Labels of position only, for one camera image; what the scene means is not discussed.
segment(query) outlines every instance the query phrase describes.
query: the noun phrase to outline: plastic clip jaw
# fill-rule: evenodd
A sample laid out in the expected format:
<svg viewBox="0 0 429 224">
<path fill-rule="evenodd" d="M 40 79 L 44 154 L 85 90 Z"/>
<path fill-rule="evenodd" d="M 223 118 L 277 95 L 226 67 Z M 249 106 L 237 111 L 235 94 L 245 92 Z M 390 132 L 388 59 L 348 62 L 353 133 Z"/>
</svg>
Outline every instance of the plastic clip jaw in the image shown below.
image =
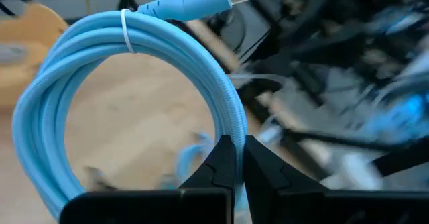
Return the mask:
<svg viewBox="0 0 429 224">
<path fill-rule="evenodd" d="M 233 223 L 236 169 L 235 146 L 229 135 L 223 135 L 206 160 L 179 189 L 207 188 L 224 191 L 228 206 L 227 223 Z"/>
<path fill-rule="evenodd" d="M 243 170 L 253 224 L 428 223 L 427 192 L 329 190 L 254 137 Z"/>
</svg>

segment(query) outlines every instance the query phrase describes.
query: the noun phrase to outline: black clamp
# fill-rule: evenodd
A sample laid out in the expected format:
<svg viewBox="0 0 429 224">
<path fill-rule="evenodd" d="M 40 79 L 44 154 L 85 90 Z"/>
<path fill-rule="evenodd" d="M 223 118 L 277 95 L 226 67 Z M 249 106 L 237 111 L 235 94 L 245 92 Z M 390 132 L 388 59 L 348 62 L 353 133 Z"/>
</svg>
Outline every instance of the black clamp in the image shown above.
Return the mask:
<svg viewBox="0 0 429 224">
<path fill-rule="evenodd" d="M 244 181 L 253 224 L 427 223 L 429 193 L 329 190 L 248 137 Z"/>
<path fill-rule="evenodd" d="M 88 192 L 63 208 L 59 223 L 232 224 L 235 162 L 235 146 L 224 135 L 178 189 Z"/>
</svg>

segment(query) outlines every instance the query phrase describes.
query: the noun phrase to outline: zip tie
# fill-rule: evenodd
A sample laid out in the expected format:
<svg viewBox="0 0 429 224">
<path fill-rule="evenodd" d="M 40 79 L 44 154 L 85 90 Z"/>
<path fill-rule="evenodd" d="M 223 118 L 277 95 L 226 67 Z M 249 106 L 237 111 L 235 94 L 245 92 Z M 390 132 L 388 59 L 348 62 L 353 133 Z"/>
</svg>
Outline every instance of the zip tie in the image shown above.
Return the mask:
<svg viewBox="0 0 429 224">
<path fill-rule="evenodd" d="M 128 38 L 127 22 L 125 21 L 125 12 L 126 11 L 129 11 L 129 9 L 122 9 L 121 10 L 121 24 L 122 24 L 123 38 L 125 39 L 125 44 L 127 44 L 128 51 L 135 54 L 133 46 L 131 46 L 131 42 L 129 41 L 129 38 Z"/>
</svg>

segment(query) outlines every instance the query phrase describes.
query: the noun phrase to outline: coiled cable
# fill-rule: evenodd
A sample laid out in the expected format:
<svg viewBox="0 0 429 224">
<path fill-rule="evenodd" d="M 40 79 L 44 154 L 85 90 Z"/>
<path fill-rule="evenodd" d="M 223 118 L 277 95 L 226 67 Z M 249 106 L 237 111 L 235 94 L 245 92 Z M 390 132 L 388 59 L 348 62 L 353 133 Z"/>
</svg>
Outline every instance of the coiled cable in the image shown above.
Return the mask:
<svg viewBox="0 0 429 224">
<path fill-rule="evenodd" d="M 197 144 L 185 147 L 178 154 L 176 176 L 180 184 L 189 178 L 192 162 L 197 158 L 197 156 L 201 154 L 202 159 L 207 158 L 208 154 L 215 146 L 215 143 L 212 141 L 212 138 L 208 133 L 199 133 L 198 138 L 199 141 Z"/>
<path fill-rule="evenodd" d="M 90 15 L 67 29 L 23 92 L 13 114 L 12 135 L 18 158 L 56 219 L 69 200 L 85 191 L 66 157 L 67 112 L 80 84 L 104 59 L 128 52 L 120 14 Z M 231 136 L 238 161 L 236 194 L 240 194 L 247 126 L 234 86 L 210 53 L 188 34 L 141 13 L 127 12 L 126 18 L 132 48 L 169 62 L 184 74 L 207 102 L 216 140 L 221 135 Z"/>
</svg>

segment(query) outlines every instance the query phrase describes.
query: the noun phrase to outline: wooden floor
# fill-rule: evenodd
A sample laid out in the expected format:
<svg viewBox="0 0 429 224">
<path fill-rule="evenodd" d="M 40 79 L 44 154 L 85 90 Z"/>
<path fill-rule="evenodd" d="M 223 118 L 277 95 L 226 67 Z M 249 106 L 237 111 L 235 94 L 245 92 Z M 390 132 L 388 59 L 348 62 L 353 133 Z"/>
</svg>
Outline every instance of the wooden floor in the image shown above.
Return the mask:
<svg viewBox="0 0 429 224">
<path fill-rule="evenodd" d="M 55 223 L 15 157 L 11 113 L 0 112 L 0 223 Z M 259 131 L 249 114 L 248 126 Z M 214 133 L 212 117 L 180 72 L 151 56 L 123 54 L 98 67 L 75 96 L 66 149 L 84 185 L 84 167 L 93 166 L 118 187 L 152 189 L 201 131 Z"/>
</svg>

